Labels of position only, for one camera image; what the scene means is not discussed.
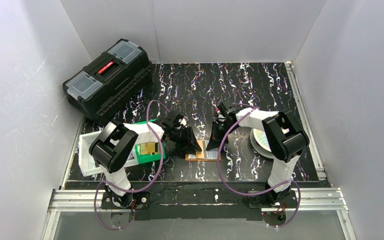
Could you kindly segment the orange leather card holder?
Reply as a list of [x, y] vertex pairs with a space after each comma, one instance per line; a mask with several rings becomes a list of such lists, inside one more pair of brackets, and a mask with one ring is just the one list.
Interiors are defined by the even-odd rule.
[[211, 150], [206, 150], [209, 140], [198, 140], [198, 145], [201, 147], [202, 151], [196, 151], [195, 154], [186, 154], [186, 161], [216, 161], [218, 157], [219, 148], [216, 147]]

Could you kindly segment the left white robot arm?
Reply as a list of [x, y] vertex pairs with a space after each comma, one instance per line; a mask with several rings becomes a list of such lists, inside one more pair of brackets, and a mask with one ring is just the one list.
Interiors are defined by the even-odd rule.
[[88, 152], [103, 170], [108, 189], [118, 197], [127, 190], [133, 191], [125, 168], [134, 147], [153, 143], [160, 147], [163, 142], [172, 141], [183, 154], [202, 151], [188, 118], [170, 111], [166, 117], [142, 124], [122, 123], [111, 120], [90, 145]]

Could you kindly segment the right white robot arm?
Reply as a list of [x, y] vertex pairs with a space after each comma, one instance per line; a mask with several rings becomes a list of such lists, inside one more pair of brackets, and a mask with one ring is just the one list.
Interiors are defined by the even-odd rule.
[[232, 131], [239, 127], [263, 131], [273, 154], [273, 164], [266, 189], [259, 194], [278, 194], [289, 189], [296, 163], [310, 144], [303, 125], [291, 110], [263, 111], [257, 106], [226, 100], [217, 106], [214, 115], [216, 120], [206, 150], [218, 149], [217, 162]]

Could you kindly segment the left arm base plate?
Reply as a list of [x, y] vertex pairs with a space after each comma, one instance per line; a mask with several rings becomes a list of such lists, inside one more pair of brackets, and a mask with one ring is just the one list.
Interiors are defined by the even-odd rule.
[[138, 209], [145, 210], [150, 207], [150, 193], [126, 193], [119, 196], [113, 192], [104, 192], [100, 201], [100, 208], [104, 210]]

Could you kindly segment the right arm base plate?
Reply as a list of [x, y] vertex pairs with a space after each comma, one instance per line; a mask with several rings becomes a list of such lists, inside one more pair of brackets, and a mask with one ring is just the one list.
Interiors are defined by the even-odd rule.
[[280, 192], [274, 192], [272, 190], [265, 194], [245, 197], [243, 201], [251, 209], [269, 208], [277, 211], [295, 208], [298, 205], [297, 194], [294, 190], [291, 190], [291, 188]]

